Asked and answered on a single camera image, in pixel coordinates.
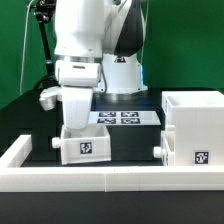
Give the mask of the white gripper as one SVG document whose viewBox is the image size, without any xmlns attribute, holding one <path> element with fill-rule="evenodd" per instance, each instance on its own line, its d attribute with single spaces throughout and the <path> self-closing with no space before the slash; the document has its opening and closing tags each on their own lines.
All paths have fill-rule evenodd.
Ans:
<svg viewBox="0 0 224 224">
<path fill-rule="evenodd" d="M 84 129 L 89 120 L 93 89 L 63 86 L 61 93 L 65 127 L 73 130 Z"/>
</svg>

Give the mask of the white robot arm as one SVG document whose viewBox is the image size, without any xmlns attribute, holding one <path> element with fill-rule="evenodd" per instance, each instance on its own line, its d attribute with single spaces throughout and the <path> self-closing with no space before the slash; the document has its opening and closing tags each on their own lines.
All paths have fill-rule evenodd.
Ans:
<svg viewBox="0 0 224 224">
<path fill-rule="evenodd" d="M 56 0 L 55 76 L 64 126 L 84 129 L 104 54 L 131 56 L 145 39 L 140 0 Z"/>
</svg>

